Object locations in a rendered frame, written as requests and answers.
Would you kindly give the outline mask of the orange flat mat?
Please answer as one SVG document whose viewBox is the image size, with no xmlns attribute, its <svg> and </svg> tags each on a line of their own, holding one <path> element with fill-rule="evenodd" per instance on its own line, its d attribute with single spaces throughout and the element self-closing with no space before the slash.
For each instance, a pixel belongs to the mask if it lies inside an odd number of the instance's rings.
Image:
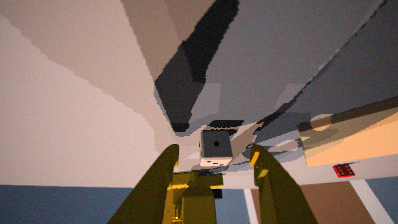
<svg viewBox="0 0 398 224">
<path fill-rule="evenodd" d="M 398 97 L 297 129 L 308 166 L 398 154 Z"/>
</svg>

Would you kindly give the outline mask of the red die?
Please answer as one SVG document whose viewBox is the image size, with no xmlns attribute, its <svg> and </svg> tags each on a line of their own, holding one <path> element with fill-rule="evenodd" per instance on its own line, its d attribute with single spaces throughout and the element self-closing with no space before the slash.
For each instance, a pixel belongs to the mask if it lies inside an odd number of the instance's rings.
<svg viewBox="0 0 398 224">
<path fill-rule="evenodd" d="M 333 169 L 339 178 L 355 176 L 349 164 L 335 165 Z"/>
</svg>

